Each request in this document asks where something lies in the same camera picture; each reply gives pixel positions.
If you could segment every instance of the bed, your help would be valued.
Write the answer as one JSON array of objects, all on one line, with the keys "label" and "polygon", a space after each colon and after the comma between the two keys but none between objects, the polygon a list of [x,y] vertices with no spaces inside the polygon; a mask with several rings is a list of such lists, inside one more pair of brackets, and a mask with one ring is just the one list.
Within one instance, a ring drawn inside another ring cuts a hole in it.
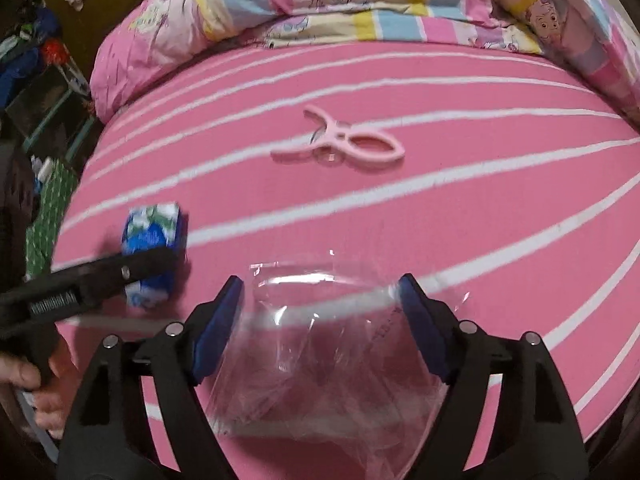
[{"label": "bed", "polygon": [[[306,104],[392,133],[404,162],[378,172],[277,163],[272,149],[310,139]],[[84,367],[108,333],[155,333],[251,264],[331,250],[390,279],[437,274],[446,286],[427,291],[469,292],[465,317],[487,332],[539,332],[587,440],[640,375],[639,140],[610,99],[540,56],[370,41],[205,57],[109,122],[54,256],[63,267],[117,251],[131,207],[178,202],[188,216],[179,295],[149,312],[114,300],[60,331]],[[209,393],[198,391],[203,402]],[[470,465],[484,457],[498,393]],[[287,434],[272,421],[218,439],[241,479],[364,478],[337,447]]]}]

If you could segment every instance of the blue and white carton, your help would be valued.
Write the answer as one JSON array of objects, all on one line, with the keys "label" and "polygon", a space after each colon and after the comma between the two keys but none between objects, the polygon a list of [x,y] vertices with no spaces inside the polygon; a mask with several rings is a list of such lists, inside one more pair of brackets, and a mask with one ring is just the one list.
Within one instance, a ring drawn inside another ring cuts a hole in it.
[{"label": "blue and white carton", "polygon": [[[137,207],[129,211],[122,234],[122,253],[131,254],[159,246],[180,250],[182,215],[177,203]],[[131,283],[125,287],[130,306],[151,308],[169,298],[174,290],[175,276],[166,272],[160,276]]]}]

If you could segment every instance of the colorful cartoon comforter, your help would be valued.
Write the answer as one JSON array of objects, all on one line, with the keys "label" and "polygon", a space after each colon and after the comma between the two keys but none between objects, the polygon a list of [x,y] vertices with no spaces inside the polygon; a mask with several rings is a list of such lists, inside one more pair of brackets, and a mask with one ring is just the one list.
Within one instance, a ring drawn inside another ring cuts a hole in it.
[{"label": "colorful cartoon comforter", "polygon": [[640,40],[603,0],[147,0],[98,51],[92,93],[106,122],[212,47],[376,40],[547,56],[640,123]]}]

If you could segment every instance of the transparent plastic packaging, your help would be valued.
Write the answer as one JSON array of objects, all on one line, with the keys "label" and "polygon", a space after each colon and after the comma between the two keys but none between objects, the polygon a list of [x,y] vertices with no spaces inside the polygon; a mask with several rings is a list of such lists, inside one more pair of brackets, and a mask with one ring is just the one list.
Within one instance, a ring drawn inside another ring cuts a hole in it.
[{"label": "transparent plastic packaging", "polygon": [[[446,386],[428,372],[393,281],[334,257],[252,272],[206,409],[214,430],[334,442],[367,480],[401,479]],[[455,310],[468,298],[444,294]]]}]

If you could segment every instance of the silver screw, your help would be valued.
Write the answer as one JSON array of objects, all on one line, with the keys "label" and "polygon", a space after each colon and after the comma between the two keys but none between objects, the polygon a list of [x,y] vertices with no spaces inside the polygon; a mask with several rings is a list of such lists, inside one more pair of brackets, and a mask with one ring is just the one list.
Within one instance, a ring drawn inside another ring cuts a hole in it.
[{"label": "silver screw", "polygon": [[175,337],[180,335],[184,330],[184,325],[182,323],[171,323],[167,328],[164,329],[164,332],[171,337]]},{"label": "silver screw", "polygon": [[478,331],[478,325],[476,325],[473,321],[469,321],[465,319],[464,321],[460,321],[460,330],[465,334],[475,334]]},{"label": "silver screw", "polygon": [[105,348],[113,348],[118,344],[118,336],[111,334],[102,340],[102,346]]},{"label": "silver screw", "polygon": [[535,332],[527,332],[524,335],[524,339],[527,341],[527,343],[533,346],[539,345],[542,342],[542,339],[540,338],[540,336]]}]

